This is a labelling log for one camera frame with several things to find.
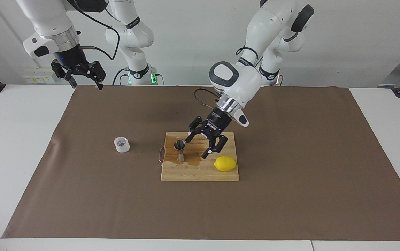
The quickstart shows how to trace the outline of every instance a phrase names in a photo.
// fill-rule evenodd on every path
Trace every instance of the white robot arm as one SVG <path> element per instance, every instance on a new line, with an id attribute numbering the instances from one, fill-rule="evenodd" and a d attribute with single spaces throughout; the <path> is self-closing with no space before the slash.
<path id="1" fill-rule="evenodd" d="M 303 36 L 298 34 L 310 21 L 314 10 L 301 0 L 262 0 L 259 11 L 251 19 L 246 32 L 246 43 L 235 65 L 218 62 L 211 67 L 209 79 L 221 95 L 216 108 L 206 120 L 198 116 L 189 125 L 189 143 L 194 135 L 202 134 L 209 140 L 209 147 L 202 155 L 206 158 L 220 152 L 227 142 L 221 133 L 234 119 L 247 127 L 249 121 L 243 108 L 254 97 L 262 83 L 275 78 L 282 62 L 278 50 L 297 51 L 302 47 Z M 264 55 L 260 70 L 256 62 Z"/>
<path id="2" fill-rule="evenodd" d="M 87 62 L 79 45 L 79 33 L 66 14 L 66 10 L 75 10 L 74 6 L 66 0 L 16 1 L 36 31 L 23 42 L 26 52 L 33 58 L 53 53 L 52 69 L 58 78 L 69 81 L 74 88 L 76 81 L 71 75 L 86 76 L 102 89 L 106 73 L 98 61 Z M 107 4 L 105 0 L 79 0 L 77 7 L 82 11 L 101 12 Z"/>
<path id="3" fill-rule="evenodd" d="M 133 0 L 110 0 L 112 15 L 123 25 L 113 26 L 120 34 L 119 49 L 128 65 L 131 84 L 155 84 L 156 69 L 146 61 L 146 56 L 139 48 L 149 47 L 154 43 L 154 34 L 139 18 Z M 106 40 L 116 45 L 117 37 L 112 30 L 106 30 Z"/>

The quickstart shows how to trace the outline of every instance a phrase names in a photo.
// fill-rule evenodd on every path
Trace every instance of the lemon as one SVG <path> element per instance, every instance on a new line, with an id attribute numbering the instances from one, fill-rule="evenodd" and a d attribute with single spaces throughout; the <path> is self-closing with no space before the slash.
<path id="1" fill-rule="evenodd" d="M 229 156 L 220 156 L 216 159 L 216 162 L 214 162 L 214 167 L 217 168 L 217 170 L 220 170 L 222 172 L 228 172 L 230 170 L 233 170 L 236 167 L 237 163 L 236 161 Z"/>

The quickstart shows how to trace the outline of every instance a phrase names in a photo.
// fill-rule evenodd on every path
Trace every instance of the metal jigger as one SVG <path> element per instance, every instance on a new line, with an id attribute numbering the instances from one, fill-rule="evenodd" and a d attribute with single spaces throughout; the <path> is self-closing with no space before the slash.
<path id="1" fill-rule="evenodd" d="M 183 149 L 185 146 L 186 146 L 186 142 L 184 140 L 177 140 L 174 143 L 174 148 L 175 148 L 175 150 L 178 151 L 177 161 L 179 161 L 179 162 L 184 162 Z"/>

